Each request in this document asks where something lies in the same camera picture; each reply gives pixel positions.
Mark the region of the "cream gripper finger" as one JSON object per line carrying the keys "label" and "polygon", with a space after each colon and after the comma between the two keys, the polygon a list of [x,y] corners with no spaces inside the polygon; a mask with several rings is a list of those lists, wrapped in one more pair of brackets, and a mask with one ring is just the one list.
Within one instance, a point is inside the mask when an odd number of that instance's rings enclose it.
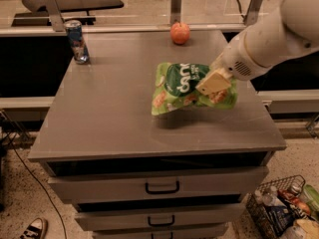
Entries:
{"label": "cream gripper finger", "polygon": [[232,74],[224,68],[210,71],[197,85],[196,89],[205,96],[226,90],[231,86]]}

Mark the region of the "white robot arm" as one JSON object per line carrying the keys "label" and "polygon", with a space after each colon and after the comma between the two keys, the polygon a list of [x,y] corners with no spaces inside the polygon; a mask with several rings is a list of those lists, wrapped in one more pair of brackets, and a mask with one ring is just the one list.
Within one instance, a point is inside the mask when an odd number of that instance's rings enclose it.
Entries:
{"label": "white robot arm", "polygon": [[316,52],[318,11],[319,0],[280,0],[273,12],[231,39],[196,89],[208,96],[229,88],[232,79],[249,81]]}

